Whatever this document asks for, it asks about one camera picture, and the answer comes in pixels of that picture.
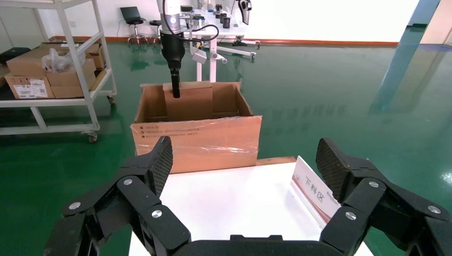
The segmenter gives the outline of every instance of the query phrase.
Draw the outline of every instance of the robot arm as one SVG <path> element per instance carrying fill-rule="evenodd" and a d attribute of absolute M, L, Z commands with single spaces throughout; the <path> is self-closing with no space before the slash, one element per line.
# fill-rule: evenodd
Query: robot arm
<path fill-rule="evenodd" d="M 157 5 L 162 19 L 162 27 L 160 29 L 162 55 L 168 62 L 171 72 L 173 96 L 179 98 L 179 70 L 185 54 L 183 40 L 181 39 L 183 38 L 183 32 L 179 17 L 181 4 L 180 0 L 157 0 Z"/>

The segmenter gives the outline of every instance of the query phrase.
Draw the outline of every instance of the textured finger pad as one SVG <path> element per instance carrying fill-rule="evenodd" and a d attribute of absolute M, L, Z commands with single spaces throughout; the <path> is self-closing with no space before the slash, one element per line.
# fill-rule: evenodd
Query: textured finger pad
<path fill-rule="evenodd" d="M 341 191 L 350 173 L 350 167 L 341 159 L 343 155 L 331 139 L 320 140 L 316 154 L 317 169 L 333 192 L 334 198 L 340 203 L 343 200 Z"/>
<path fill-rule="evenodd" d="M 149 163 L 148 170 L 151 171 L 154 179 L 155 193 L 160 196 L 173 166 L 171 139 L 169 137 L 161 137 L 154 150 L 156 151 L 156 158 Z"/>

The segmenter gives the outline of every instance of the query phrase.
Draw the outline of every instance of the clear plastic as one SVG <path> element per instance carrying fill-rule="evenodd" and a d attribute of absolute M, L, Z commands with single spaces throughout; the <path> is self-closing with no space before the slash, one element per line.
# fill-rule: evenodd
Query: clear plastic
<path fill-rule="evenodd" d="M 85 63 L 85 57 L 84 52 L 78 55 L 81 65 Z M 74 70 L 75 66 L 70 52 L 64 56 L 59 56 L 54 48 L 50 48 L 49 54 L 42 57 L 42 68 L 48 73 L 61 73 Z"/>

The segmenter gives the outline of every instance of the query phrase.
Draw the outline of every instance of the laptop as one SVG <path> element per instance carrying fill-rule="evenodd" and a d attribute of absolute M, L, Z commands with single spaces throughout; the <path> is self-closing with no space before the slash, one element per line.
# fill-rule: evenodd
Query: laptop
<path fill-rule="evenodd" d="M 121 13 L 123 14 L 125 21 L 140 21 L 141 16 L 136 6 L 133 7 L 121 7 Z"/>

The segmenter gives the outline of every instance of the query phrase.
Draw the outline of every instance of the stool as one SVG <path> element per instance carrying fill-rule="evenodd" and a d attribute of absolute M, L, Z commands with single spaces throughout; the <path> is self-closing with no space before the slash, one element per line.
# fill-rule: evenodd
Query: stool
<path fill-rule="evenodd" d="M 140 40 L 144 40 L 146 44 L 149 44 L 148 40 L 143 34 L 139 34 L 138 30 L 136 29 L 136 25 L 143 24 L 145 19 L 141 19 L 138 21 L 126 21 L 127 24 L 133 25 L 133 28 L 135 29 L 135 34 L 131 34 L 130 37 L 127 39 L 127 43 L 133 43 L 133 40 L 136 39 L 136 44 L 140 46 Z"/>
<path fill-rule="evenodd" d="M 154 39 L 154 44 L 156 43 L 156 39 L 160 40 L 160 26 L 162 22 L 160 20 L 151 20 L 149 21 L 149 25 L 157 27 L 157 38 Z"/>

